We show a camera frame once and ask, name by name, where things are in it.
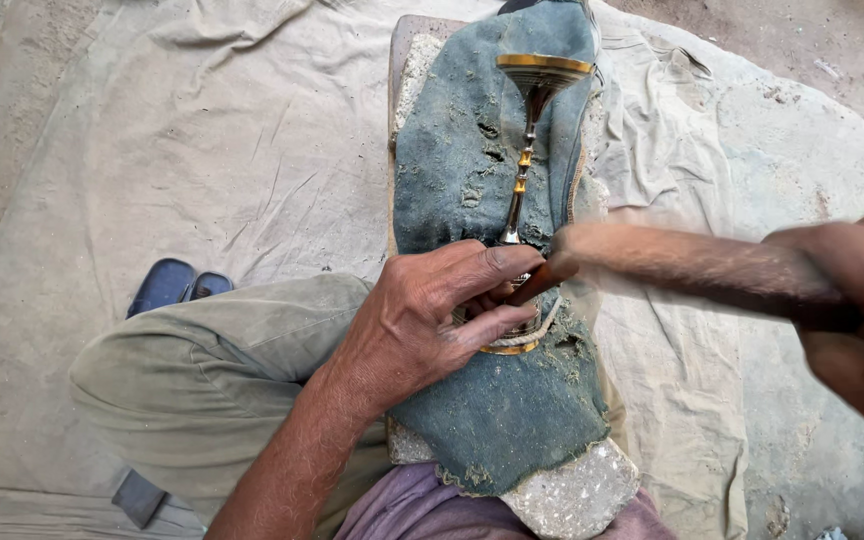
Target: knee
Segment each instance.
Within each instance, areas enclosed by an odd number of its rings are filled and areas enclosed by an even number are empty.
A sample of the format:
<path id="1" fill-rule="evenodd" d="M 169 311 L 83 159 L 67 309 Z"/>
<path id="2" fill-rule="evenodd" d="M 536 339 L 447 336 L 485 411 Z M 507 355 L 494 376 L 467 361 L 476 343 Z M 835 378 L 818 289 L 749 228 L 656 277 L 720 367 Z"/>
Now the knee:
<path id="1" fill-rule="evenodd" d="M 100 392 L 106 375 L 104 372 L 108 372 L 109 366 L 114 364 L 112 359 L 108 358 L 108 348 L 103 344 L 105 339 L 106 337 L 102 336 L 86 345 L 69 367 L 72 399 L 77 402 L 81 402 L 84 396 L 95 397 Z"/>

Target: olive green pants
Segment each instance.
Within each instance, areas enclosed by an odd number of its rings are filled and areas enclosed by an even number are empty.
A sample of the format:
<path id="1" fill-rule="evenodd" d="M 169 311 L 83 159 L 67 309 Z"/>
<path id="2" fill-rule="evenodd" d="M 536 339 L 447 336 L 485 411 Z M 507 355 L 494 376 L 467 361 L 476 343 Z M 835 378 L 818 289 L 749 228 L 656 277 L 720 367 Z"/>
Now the olive green pants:
<path id="1" fill-rule="evenodd" d="M 208 526 L 371 288 L 329 274 L 142 313 L 82 351 L 69 371 L 72 399 L 114 454 Z M 624 447 L 625 407 L 599 364 L 612 439 Z M 375 423 L 325 504 L 317 534 L 334 534 L 392 467 L 385 430 Z"/>

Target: worn green cloth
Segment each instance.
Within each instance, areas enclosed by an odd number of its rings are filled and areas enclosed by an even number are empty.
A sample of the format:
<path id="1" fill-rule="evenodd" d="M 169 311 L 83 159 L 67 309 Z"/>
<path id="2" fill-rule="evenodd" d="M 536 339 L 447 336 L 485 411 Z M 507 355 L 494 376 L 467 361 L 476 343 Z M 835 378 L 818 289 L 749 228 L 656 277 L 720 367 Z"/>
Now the worn green cloth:
<path id="1" fill-rule="evenodd" d="M 512 198 L 525 109 L 496 56 L 539 53 L 593 63 L 581 2 L 539 2 L 456 31 L 432 64 L 397 136 L 393 230 L 400 253 L 455 240 L 495 245 Z M 558 94 L 537 125 L 520 222 L 539 249 L 568 222 L 591 79 Z M 558 291 L 542 296 L 547 316 Z M 462 370 L 390 411 L 429 444 L 448 482 L 500 495 L 534 472 L 585 453 L 609 434 L 589 329 L 560 310 L 538 347 L 476 353 Z"/>
<path id="2" fill-rule="evenodd" d="M 208 526 L 371 288 L 324 275 L 136 315 L 78 356 L 72 399 L 114 454 Z M 322 509 L 317 536 L 334 534 L 391 469 L 376 422 Z"/>

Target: dusty floor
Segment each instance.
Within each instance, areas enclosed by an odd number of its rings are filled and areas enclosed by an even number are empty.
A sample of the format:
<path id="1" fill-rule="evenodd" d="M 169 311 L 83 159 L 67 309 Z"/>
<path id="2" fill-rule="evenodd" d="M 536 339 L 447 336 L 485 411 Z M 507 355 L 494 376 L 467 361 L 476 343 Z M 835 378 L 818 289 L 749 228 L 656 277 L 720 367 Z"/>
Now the dusty floor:
<path id="1" fill-rule="evenodd" d="M 864 2 L 806 0 L 755 3 L 724 0 L 610 0 L 624 11 L 674 24 L 715 39 L 722 48 L 756 64 L 815 87 L 864 117 Z M 12 0 L 3 14 L 0 31 L 0 218 L 8 205 L 21 166 L 33 146 L 61 84 L 66 63 L 77 54 L 76 44 L 100 7 L 98 0 Z M 788 417 L 762 418 L 757 403 L 774 391 L 778 381 L 768 370 L 746 366 L 750 467 L 746 490 L 750 538 L 770 538 L 770 523 L 782 521 L 776 508 L 786 506 L 791 521 L 785 538 L 810 538 L 842 516 L 846 530 L 858 537 L 864 522 L 864 461 L 842 462 L 841 447 L 859 456 L 864 449 L 864 424 L 843 413 L 840 403 L 819 407 L 825 415 L 824 431 L 810 430 L 790 411 Z M 819 395 L 820 389 L 801 365 L 800 381 L 789 392 Z M 837 440 L 831 428 L 849 424 L 855 440 Z M 814 445 L 808 453 L 786 451 L 789 437 L 805 437 Z M 798 478 L 775 477 L 775 460 L 798 460 Z M 827 469 L 826 464 L 834 462 Z"/>
<path id="2" fill-rule="evenodd" d="M 864 117 L 864 1 L 607 0 L 713 40 L 779 77 L 825 92 Z"/>

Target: wrinkled cloth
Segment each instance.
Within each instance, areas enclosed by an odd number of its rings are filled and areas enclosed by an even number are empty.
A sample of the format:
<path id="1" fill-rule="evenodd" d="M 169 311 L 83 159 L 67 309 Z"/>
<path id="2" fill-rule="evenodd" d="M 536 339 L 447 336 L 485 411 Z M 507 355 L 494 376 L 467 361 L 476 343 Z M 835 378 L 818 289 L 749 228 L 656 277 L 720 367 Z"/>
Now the wrinkled cloth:
<path id="1" fill-rule="evenodd" d="M 462 497 L 443 485 L 435 465 L 399 465 L 350 510 L 336 540 L 525 540 L 536 536 L 496 497 Z M 673 540 L 652 498 L 639 489 L 597 538 Z"/>
<path id="2" fill-rule="evenodd" d="M 178 506 L 144 531 L 110 503 L 101 507 L 126 465 L 74 410 L 69 365 L 121 321 L 163 257 L 221 271 L 237 287 L 330 270 L 376 279 L 388 240 L 392 30 L 407 14 L 473 21 L 499 6 L 105 3 L 2 202 L 0 538 L 202 535 Z M 597 60 L 604 68 L 614 59 L 603 137 L 628 157 L 597 176 L 612 192 L 614 218 L 653 201 L 700 224 L 709 215 L 707 230 L 759 240 L 864 215 L 858 114 L 685 30 L 600 2 L 591 8 L 603 43 L 637 43 L 603 46 Z M 680 84 L 667 44 L 712 75 L 688 67 L 694 85 Z M 643 56 L 627 64 L 624 54 Z M 611 102 L 616 86 L 622 99 Z M 689 105 L 691 91 L 676 100 L 690 88 L 702 107 Z M 783 103 L 763 98 L 774 89 Z M 706 152 L 718 144 L 727 176 L 690 174 L 708 171 L 708 161 L 660 152 L 673 143 Z M 864 501 L 848 495 L 864 489 L 864 421 L 814 381 L 794 328 L 659 300 L 606 298 L 595 334 L 626 401 L 630 456 L 669 528 L 741 538 L 744 492 L 809 493 L 815 477 L 835 479 L 824 496 L 841 497 L 843 519 L 863 519 Z M 788 451 L 776 451 L 780 444 Z M 834 459 L 817 447 L 834 448 Z M 764 511 L 750 498 L 750 516 Z"/>

